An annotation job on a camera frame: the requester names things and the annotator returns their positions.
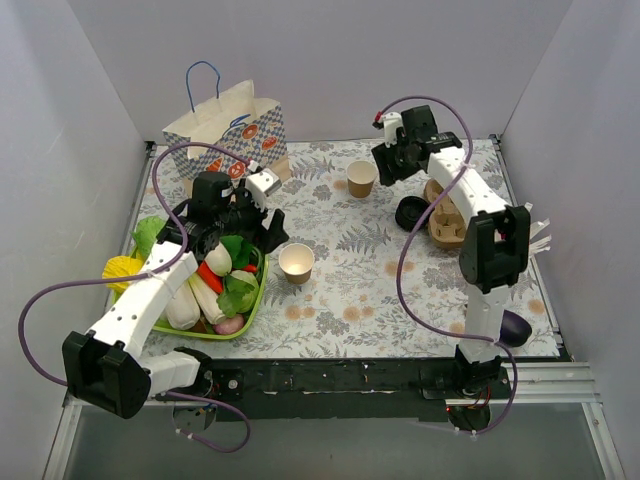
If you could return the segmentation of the brown paper coffee cup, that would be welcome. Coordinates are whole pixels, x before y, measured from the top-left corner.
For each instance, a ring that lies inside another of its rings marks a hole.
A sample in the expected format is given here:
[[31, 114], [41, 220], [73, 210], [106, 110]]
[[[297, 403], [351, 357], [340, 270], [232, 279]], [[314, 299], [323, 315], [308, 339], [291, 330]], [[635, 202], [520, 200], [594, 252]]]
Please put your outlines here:
[[310, 279], [314, 262], [312, 249], [300, 243], [285, 246], [278, 258], [286, 280], [294, 285], [302, 285]]

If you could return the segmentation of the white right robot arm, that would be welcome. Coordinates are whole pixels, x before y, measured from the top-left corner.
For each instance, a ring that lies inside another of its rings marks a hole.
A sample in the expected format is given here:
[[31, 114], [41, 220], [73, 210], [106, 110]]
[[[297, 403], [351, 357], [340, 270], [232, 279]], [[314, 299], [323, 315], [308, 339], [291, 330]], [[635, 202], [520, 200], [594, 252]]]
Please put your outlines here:
[[424, 171], [442, 188], [465, 225], [459, 267], [467, 283], [465, 331], [457, 335], [452, 367], [430, 374], [426, 390], [475, 397], [499, 382], [499, 341], [505, 303], [529, 258], [530, 213], [499, 197], [470, 165], [472, 147], [438, 130], [427, 105], [379, 111], [373, 125], [384, 141], [372, 151], [382, 185]]

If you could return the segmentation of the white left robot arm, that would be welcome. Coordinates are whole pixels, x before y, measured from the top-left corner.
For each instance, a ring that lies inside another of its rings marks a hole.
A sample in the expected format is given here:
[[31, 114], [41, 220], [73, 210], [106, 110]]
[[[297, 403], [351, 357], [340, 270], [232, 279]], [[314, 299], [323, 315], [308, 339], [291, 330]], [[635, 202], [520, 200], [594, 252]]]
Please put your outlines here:
[[177, 390], [193, 400], [213, 386], [213, 361], [180, 347], [140, 358], [144, 343], [169, 302], [186, 286], [206, 254], [224, 235], [239, 234], [263, 254], [288, 240], [285, 215], [268, 217], [266, 200], [281, 186], [260, 169], [233, 183], [225, 173], [204, 171], [190, 199], [170, 212], [141, 271], [104, 316], [84, 333], [70, 333], [62, 345], [68, 389], [75, 397], [129, 419], [157, 394]]

